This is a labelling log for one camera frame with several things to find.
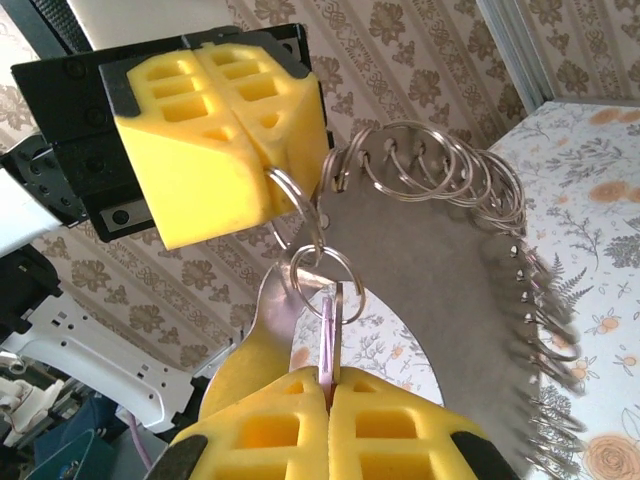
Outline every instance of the floral tablecloth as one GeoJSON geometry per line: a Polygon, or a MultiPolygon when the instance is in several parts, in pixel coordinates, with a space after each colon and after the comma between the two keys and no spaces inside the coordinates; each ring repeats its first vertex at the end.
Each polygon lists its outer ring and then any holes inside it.
{"type": "MultiPolygon", "coordinates": [[[[589,429],[585,452],[572,459],[580,474],[563,478],[639,480],[640,109],[548,102],[493,150],[520,174],[529,243],[551,265],[582,336],[571,368],[585,395],[542,384],[545,402],[589,429]]],[[[313,315],[301,318],[293,368],[317,364],[318,328],[313,315]]],[[[557,338],[544,341],[565,348],[557,338]]],[[[368,302],[343,342],[343,364],[442,403],[429,352],[382,302],[368,302]]]]}

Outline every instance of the cable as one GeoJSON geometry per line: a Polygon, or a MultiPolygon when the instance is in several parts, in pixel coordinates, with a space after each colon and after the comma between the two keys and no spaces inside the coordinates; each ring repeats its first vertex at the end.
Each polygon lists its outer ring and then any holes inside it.
{"type": "Polygon", "coordinates": [[[142,440],[140,440],[140,432],[138,432],[138,423],[136,422],[136,417],[133,416],[133,413],[127,411],[127,423],[129,424],[129,429],[131,430],[131,438],[133,438],[133,444],[136,446],[136,450],[138,451],[138,455],[140,455],[140,459],[147,470],[151,470],[151,466],[153,462],[151,461],[151,457],[147,452],[146,448],[142,444],[142,440]]]}

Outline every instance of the teal container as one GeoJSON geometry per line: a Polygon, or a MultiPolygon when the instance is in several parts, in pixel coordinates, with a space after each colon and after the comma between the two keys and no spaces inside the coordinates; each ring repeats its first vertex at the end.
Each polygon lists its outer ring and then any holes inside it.
{"type": "Polygon", "coordinates": [[[109,480],[116,453],[93,430],[87,430],[73,442],[36,468],[27,480],[109,480]],[[75,474],[63,472],[75,465],[75,474]]]}

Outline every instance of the yellow foam gripper pad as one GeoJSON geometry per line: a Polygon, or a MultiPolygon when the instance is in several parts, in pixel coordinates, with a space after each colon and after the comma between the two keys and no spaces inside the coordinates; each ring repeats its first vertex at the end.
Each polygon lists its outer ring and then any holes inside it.
{"type": "Polygon", "coordinates": [[[348,367],[328,414],[317,368],[308,367],[201,419],[172,449],[200,442],[192,480],[516,478],[476,477],[452,440],[459,432],[491,445],[466,418],[348,367]]]}
{"type": "Polygon", "coordinates": [[[319,181],[329,146],[318,81],[293,77],[259,46],[205,44],[103,65],[101,74],[167,248],[290,211],[267,167],[307,195],[319,181]]]}

